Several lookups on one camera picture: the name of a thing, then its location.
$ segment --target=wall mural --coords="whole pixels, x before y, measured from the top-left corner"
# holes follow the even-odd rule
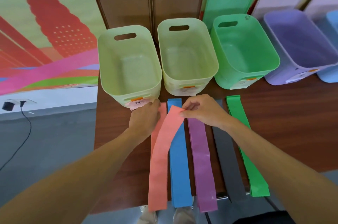
[[[95,0],[0,0],[0,95],[97,85],[104,30]]]

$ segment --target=black plug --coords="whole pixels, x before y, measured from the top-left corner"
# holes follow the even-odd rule
[[[14,103],[12,102],[4,102],[3,103],[3,106],[2,106],[2,110],[5,110],[5,111],[13,111],[13,107],[14,107]]]
[[[20,107],[23,107],[23,105],[26,103],[26,101],[22,100],[20,101]]]

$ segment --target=green resistance band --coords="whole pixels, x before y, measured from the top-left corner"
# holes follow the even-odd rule
[[[241,103],[241,96],[228,96],[226,97],[226,103],[228,105],[230,115],[237,118],[250,128],[248,118],[246,117]],[[251,196],[270,196],[269,186],[263,176],[257,170],[256,166],[251,162],[251,160],[246,156],[246,154],[240,148],[239,150],[241,151],[246,172],[248,174]]]

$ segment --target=green bin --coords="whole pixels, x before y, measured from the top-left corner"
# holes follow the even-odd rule
[[[279,66],[276,50],[250,15],[215,18],[210,36],[219,63],[215,80],[224,89],[246,89]]]

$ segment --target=purple resistance band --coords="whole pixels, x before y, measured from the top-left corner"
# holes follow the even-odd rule
[[[201,213],[217,210],[216,189],[204,123],[188,118],[197,203]]]

